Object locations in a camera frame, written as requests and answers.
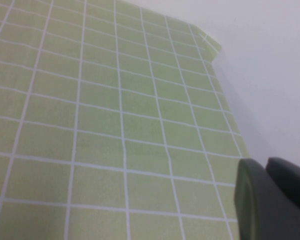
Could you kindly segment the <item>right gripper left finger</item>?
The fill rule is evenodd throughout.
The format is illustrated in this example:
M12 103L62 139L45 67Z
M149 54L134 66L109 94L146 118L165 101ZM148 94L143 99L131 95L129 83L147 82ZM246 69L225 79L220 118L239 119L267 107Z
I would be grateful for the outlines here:
M241 240L300 240L300 219L267 218L266 186L270 180L256 160L238 163L234 205Z

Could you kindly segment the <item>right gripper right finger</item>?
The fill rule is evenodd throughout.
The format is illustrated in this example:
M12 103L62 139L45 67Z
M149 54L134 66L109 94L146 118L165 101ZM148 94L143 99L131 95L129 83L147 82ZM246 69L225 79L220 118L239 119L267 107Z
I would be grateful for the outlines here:
M266 165L266 215L269 219L300 219L300 167L270 157Z

